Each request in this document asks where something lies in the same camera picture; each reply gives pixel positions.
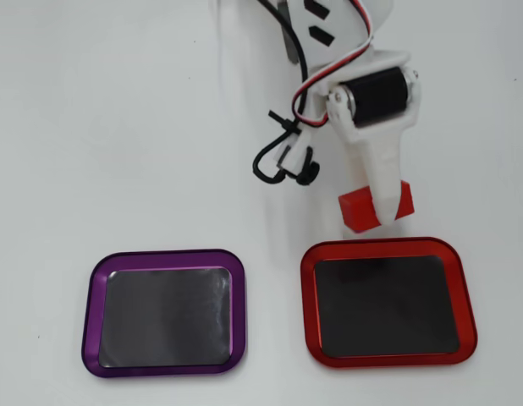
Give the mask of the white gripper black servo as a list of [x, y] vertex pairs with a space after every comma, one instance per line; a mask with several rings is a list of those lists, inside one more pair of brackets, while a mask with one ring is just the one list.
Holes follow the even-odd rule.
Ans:
[[391, 1], [279, 1], [277, 19], [295, 54], [301, 82], [278, 142], [281, 174], [318, 169], [311, 137], [326, 125], [361, 165], [380, 223], [397, 218], [403, 195], [402, 134], [416, 125], [421, 86], [406, 52], [378, 51], [375, 32], [393, 11]]

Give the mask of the white fixed gripper finger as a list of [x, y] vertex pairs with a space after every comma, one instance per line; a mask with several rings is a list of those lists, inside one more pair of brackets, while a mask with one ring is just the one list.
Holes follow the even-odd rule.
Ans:
[[351, 228], [344, 227], [344, 236], [345, 237], [401, 237], [404, 235], [404, 228], [400, 222], [393, 222], [390, 225], [378, 226], [376, 228], [356, 232]]

